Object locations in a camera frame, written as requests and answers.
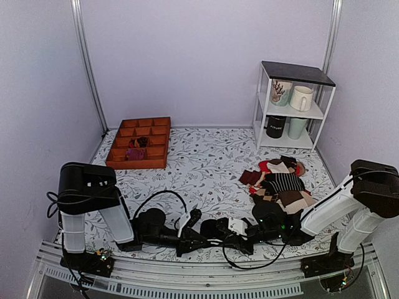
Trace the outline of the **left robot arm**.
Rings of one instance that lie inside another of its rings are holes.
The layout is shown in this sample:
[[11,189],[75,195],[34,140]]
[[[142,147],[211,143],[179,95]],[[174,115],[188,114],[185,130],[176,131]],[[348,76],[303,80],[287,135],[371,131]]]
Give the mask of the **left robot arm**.
[[99,212],[113,241],[124,252],[139,251],[143,244],[171,247],[177,256],[212,246],[212,241],[193,230],[201,217],[194,209],[178,219],[178,228],[165,225],[165,214],[149,209],[130,215],[117,187],[115,171],[108,166],[69,162],[60,169],[57,193],[48,192],[56,206],[63,231],[63,254],[79,270],[88,270],[92,256],[85,246],[85,215]]

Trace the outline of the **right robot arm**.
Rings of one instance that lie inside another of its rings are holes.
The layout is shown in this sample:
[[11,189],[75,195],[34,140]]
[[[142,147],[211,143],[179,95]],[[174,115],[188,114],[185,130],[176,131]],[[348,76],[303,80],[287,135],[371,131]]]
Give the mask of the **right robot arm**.
[[237,232],[229,228],[221,248],[253,253],[254,244],[280,238],[284,246],[301,246],[331,223],[354,212],[348,226],[332,239],[333,249],[325,254],[322,266],[336,271],[357,246],[385,219],[398,216],[398,170],[389,165],[358,159],[348,176],[327,197],[294,214],[273,201],[259,201],[252,209],[257,225],[242,219]]

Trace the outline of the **brown argyle sock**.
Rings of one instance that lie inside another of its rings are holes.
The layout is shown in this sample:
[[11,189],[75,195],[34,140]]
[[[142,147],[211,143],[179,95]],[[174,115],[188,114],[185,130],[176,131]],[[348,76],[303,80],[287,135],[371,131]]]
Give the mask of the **brown argyle sock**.
[[278,194],[270,194],[270,192],[265,189],[258,189],[254,194],[251,194],[251,197],[255,204],[264,201],[277,202],[280,199]]

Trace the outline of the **cream and brown sock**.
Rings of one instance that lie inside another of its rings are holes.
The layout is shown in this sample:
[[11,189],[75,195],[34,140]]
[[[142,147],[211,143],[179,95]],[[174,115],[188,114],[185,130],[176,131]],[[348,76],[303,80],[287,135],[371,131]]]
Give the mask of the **cream and brown sock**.
[[[268,167],[272,173],[294,173],[300,179],[306,173],[306,168],[301,162],[288,156],[270,160]],[[288,214],[295,214],[301,209],[306,209],[315,204],[314,198],[306,188],[305,191],[284,191],[278,193],[278,195],[280,199],[277,203]]]

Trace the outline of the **purple rolled sock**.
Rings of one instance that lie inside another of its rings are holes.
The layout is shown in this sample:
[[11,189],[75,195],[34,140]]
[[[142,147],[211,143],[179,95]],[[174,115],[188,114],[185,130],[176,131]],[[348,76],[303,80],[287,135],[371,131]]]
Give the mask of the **purple rolled sock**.
[[129,148],[125,153],[127,161],[141,161],[145,159],[146,150],[144,148]]

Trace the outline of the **orange wooden divider tray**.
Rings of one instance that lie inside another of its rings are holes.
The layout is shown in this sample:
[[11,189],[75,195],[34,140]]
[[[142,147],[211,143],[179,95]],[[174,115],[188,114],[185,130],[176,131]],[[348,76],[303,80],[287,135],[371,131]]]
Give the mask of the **orange wooden divider tray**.
[[105,164],[115,170],[165,169],[171,118],[122,120]]

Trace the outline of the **dark red rolled sock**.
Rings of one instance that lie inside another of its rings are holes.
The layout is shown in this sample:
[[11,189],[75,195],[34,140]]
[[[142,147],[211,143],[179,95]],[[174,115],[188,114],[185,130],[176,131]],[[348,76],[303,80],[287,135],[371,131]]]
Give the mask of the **dark red rolled sock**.
[[146,148],[149,143],[149,140],[145,136],[141,136],[138,138],[132,138],[129,143],[129,148]]

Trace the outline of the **black mug white lettering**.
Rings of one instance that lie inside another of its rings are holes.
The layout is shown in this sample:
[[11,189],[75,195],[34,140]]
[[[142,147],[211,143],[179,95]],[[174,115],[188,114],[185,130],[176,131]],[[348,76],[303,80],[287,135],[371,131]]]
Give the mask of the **black mug white lettering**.
[[284,131],[285,122],[286,122],[285,116],[275,116],[275,115],[269,116],[266,126],[266,135],[274,139],[280,138]]

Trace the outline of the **mint green tumbler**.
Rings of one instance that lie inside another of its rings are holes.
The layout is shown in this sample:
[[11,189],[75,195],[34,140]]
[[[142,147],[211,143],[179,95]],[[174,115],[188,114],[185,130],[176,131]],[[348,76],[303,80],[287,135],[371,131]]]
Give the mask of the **mint green tumbler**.
[[306,118],[291,118],[289,122],[288,137],[292,140],[298,140],[307,124]]

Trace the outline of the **white shelf rack black top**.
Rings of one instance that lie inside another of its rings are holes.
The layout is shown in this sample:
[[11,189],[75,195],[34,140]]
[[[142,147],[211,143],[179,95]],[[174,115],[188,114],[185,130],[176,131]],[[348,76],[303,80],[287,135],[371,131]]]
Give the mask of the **white shelf rack black top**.
[[256,148],[314,151],[335,89],[317,67],[262,61],[252,120]]

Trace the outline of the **cream ribbed mug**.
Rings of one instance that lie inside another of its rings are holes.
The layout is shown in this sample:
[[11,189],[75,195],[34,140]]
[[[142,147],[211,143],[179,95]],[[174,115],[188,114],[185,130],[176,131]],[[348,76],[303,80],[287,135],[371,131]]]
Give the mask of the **cream ribbed mug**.
[[296,85],[289,105],[297,111],[307,112],[311,109],[313,94],[313,89],[306,86]]

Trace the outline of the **floral ceramic mug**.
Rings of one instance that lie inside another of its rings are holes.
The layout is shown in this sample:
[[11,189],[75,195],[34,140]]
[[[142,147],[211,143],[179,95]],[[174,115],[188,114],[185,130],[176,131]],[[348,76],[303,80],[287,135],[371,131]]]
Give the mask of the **floral ceramic mug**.
[[291,98],[292,86],[293,82],[291,81],[273,79],[271,103],[278,107],[286,106]]

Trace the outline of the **aluminium front rail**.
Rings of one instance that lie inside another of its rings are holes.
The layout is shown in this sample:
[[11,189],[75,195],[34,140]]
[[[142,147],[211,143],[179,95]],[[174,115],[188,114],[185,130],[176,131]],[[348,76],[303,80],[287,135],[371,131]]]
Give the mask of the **aluminium front rail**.
[[110,277],[87,275],[90,298],[391,298],[371,243],[353,257],[357,281],[337,293],[323,280],[342,271],[306,277],[300,257],[281,259],[258,270],[240,271],[224,262],[186,263],[116,257]]

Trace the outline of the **left aluminium post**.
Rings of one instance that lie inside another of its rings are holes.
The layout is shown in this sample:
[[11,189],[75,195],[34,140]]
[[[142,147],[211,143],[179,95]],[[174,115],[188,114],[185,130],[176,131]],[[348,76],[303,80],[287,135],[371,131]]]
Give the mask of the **left aluminium post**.
[[70,4],[72,8],[72,17],[77,35],[77,41],[82,56],[83,66],[85,70],[85,75],[87,77],[90,94],[92,96],[92,100],[94,103],[95,112],[97,114],[100,126],[102,128],[102,136],[105,136],[109,132],[109,127],[107,125],[105,113],[100,101],[99,91],[95,81],[95,75],[92,68],[92,63],[90,60],[89,47],[84,28],[84,19],[82,14],[81,1],[71,0]]

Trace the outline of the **aluminium post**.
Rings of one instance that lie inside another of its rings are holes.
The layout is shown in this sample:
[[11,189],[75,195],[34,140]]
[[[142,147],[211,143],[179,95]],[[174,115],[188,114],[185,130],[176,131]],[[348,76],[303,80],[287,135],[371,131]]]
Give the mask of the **aluminium post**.
[[90,94],[92,96],[92,100],[94,103],[95,112],[97,114],[100,126],[102,128],[102,136],[105,136],[109,132],[109,127],[107,125],[105,113],[100,101],[99,91],[95,81],[95,75],[92,68],[92,63],[90,60],[89,47],[84,28],[84,19],[82,14],[81,1],[71,0],[70,4],[72,8],[72,17],[77,35],[77,41],[82,56],[83,66],[85,70],[85,75],[87,77]]
[[327,45],[322,64],[322,71],[329,73],[334,54],[335,44],[339,33],[340,17],[342,12],[343,0],[333,0],[332,13],[330,17],[329,33],[327,36]]

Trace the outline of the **right aluminium post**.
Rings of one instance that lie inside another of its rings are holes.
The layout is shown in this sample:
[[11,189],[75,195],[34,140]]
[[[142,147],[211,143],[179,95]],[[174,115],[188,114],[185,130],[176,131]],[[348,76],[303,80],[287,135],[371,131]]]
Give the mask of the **right aluminium post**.
[[340,17],[342,12],[343,0],[333,0],[332,13],[330,17],[329,33],[327,36],[327,45],[322,64],[322,71],[329,73],[334,54],[335,44],[339,33]]

